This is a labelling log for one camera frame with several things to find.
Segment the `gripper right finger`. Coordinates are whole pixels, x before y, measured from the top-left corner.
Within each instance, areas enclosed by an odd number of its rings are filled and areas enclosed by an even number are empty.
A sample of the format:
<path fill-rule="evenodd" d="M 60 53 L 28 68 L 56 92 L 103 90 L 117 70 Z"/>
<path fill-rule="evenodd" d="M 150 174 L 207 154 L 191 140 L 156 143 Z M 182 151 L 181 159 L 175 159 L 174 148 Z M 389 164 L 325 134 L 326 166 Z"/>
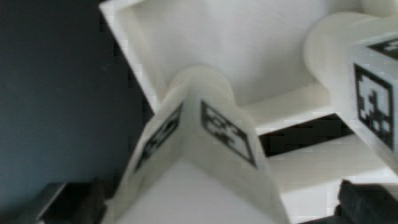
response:
<path fill-rule="evenodd" d="M 334 214 L 300 224 L 398 224 L 398 183 L 341 181 Z"/>

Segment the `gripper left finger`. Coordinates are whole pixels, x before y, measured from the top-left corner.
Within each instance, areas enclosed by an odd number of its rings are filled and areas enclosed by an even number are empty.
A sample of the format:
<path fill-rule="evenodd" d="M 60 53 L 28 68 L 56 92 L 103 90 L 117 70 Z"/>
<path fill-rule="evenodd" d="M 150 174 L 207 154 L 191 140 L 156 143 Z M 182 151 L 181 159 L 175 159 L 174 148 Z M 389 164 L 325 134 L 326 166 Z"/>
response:
<path fill-rule="evenodd" d="M 46 185 L 10 224 L 99 224 L 106 211 L 103 183 Z"/>

